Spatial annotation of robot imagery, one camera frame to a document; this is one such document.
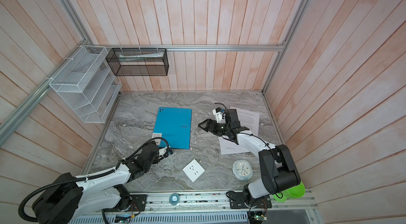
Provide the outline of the blue folder black inside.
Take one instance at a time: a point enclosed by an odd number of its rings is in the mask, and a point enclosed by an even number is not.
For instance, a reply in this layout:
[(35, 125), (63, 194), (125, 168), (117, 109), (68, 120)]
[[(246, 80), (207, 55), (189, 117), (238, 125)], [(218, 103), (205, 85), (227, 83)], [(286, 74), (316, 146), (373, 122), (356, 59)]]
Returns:
[(190, 148), (192, 110), (159, 107), (152, 138), (164, 138), (172, 149)]

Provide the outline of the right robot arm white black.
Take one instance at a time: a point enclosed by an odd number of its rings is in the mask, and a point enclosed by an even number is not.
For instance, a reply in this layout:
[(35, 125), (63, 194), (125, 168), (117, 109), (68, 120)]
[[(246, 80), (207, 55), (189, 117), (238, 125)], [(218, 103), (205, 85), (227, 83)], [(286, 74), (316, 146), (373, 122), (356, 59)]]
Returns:
[(246, 148), (259, 159), (260, 164), (260, 178), (245, 185), (243, 191), (236, 196), (230, 191), (230, 201), (241, 202), (250, 207), (269, 195), (281, 193), (301, 183), (286, 145), (266, 143), (255, 136), (249, 128), (241, 125), (236, 109), (216, 108), (213, 113), (214, 120), (206, 119), (198, 127)]

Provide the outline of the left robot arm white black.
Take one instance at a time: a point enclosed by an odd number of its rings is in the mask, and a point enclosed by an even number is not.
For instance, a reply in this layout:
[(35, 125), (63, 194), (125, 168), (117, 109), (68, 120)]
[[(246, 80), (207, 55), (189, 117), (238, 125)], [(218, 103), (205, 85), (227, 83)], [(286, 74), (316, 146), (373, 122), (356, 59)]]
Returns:
[(142, 177), (153, 164), (172, 153), (170, 146), (160, 148), (151, 139), (107, 170), (81, 176), (62, 174), (52, 184), (27, 195), (18, 214), (32, 223), (67, 224), (98, 210), (127, 211), (134, 207), (134, 200), (124, 185)]

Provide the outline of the middle printed paper sheet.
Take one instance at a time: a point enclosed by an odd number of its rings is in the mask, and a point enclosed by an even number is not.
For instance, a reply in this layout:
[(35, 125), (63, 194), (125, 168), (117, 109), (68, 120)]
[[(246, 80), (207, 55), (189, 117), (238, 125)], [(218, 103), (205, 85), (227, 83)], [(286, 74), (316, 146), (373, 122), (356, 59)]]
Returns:
[(245, 147), (235, 144), (229, 140), (226, 140), (223, 137), (219, 137), (219, 145), (222, 155), (230, 155), (230, 154), (240, 154), (240, 153), (248, 153)]

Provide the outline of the printed paper sheet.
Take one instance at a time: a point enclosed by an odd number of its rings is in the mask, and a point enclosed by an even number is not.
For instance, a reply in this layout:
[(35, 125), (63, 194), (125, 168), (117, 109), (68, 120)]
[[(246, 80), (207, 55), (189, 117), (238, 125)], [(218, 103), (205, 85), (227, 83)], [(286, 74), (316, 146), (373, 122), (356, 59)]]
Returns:
[(219, 145), (222, 155), (230, 155), (230, 154), (240, 154), (240, 153), (248, 153), (245, 147), (235, 144), (229, 140), (226, 140), (223, 137), (219, 137)]
[(254, 135), (259, 135), (260, 114), (245, 109), (235, 108), (242, 126), (250, 129)]

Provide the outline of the top printed paper sheet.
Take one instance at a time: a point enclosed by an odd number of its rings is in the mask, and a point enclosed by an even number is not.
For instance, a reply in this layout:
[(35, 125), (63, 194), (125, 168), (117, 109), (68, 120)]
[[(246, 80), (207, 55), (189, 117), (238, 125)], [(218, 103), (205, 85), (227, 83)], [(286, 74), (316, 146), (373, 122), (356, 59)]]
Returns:
[(235, 108), (242, 126), (250, 129), (254, 135), (259, 135), (260, 114), (245, 109)]

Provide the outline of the blue tape roll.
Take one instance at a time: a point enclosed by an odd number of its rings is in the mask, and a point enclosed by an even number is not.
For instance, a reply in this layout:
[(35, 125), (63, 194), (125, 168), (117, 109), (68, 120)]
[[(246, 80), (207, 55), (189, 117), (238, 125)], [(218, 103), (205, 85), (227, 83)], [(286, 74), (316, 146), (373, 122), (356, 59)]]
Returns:
[(178, 193), (173, 193), (170, 195), (169, 203), (173, 206), (176, 206), (180, 201), (180, 195)]

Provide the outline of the white oval alarm clock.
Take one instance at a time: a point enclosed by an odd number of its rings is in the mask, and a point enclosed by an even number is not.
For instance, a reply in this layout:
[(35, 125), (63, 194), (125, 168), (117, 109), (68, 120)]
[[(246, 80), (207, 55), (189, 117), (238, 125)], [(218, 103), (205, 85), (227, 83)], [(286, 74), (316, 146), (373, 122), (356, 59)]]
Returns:
[(239, 159), (233, 163), (232, 171), (235, 177), (240, 181), (248, 181), (253, 176), (253, 170), (247, 160)]

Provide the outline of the green plastic funnel cup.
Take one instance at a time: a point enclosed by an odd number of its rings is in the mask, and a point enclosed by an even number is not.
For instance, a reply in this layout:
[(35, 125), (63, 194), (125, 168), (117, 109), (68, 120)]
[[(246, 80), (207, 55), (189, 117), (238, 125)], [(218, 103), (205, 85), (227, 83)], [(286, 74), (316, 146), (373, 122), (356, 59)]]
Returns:
[(305, 195), (306, 188), (303, 182), (300, 182), (299, 185), (286, 189), (280, 193), (273, 195), (274, 200), (277, 202), (285, 202), (287, 199), (297, 199)]

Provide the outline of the white wall socket plate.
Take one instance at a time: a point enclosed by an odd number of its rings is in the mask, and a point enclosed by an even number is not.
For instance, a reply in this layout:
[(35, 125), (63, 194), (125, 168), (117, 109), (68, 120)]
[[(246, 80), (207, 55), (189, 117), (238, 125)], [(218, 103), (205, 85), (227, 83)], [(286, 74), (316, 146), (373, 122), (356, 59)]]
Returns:
[(205, 169), (194, 159), (183, 168), (183, 172), (191, 182), (195, 182), (205, 172)]

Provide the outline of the aluminium mounting rail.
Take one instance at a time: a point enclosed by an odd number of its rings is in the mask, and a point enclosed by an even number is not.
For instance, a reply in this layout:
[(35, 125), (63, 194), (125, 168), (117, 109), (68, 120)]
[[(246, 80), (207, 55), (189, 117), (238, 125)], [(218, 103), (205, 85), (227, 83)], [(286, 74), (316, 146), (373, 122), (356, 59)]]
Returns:
[[(231, 212), (230, 199), (226, 196), (226, 190), (215, 191), (181, 191), (179, 202), (172, 205), (169, 197), (174, 193), (169, 192), (133, 192), (133, 196), (146, 195), (144, 214), (152, 213), (187, 213), (187, 212)], [(264, 200), (258, 200), (254, 206), (242, 206), (241, 212), (249, 210), (266, 211), (270, 214), (272, 210), (302, 210), (318, 209), (316, 200), (311, 191), (307, 190), (302, 198), (287, 199), (285, 202), (278, 202), (272, 196)]]

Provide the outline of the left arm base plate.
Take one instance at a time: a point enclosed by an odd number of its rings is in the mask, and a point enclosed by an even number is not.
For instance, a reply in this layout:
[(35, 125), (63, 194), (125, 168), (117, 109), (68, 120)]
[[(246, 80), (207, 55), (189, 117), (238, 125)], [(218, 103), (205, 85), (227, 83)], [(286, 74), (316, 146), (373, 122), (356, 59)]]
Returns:
[(146, 194), (132, 194), (130, 197), (125, 197), (120, 200), (116, 207), (112, 209), (105, 209), (107, 212), (120, 211), (120, 212), (144, 212), (147, 203)]

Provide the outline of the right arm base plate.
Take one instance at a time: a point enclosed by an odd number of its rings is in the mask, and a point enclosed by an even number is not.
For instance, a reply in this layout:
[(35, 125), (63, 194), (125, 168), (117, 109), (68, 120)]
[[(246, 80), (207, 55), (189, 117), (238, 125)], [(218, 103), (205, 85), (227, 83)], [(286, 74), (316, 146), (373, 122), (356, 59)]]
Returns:
[(247, 192), (235, 191), (226, 192), (226, 196), (229, 199), (231, 209), (272, 208), (272, 203), (268, 196), (254, 199)]

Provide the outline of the horizontal aluminium frame bar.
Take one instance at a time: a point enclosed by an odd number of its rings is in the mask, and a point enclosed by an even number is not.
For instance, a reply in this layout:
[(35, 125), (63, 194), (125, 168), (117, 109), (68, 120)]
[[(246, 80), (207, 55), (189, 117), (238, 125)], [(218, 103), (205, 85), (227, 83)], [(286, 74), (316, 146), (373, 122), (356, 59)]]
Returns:
[(284, 49), (282, 44), (261, 44), (261, 45), (104, 45), (107, 49), (110, 48), (163, 48), (168, 52), (280, 52)]

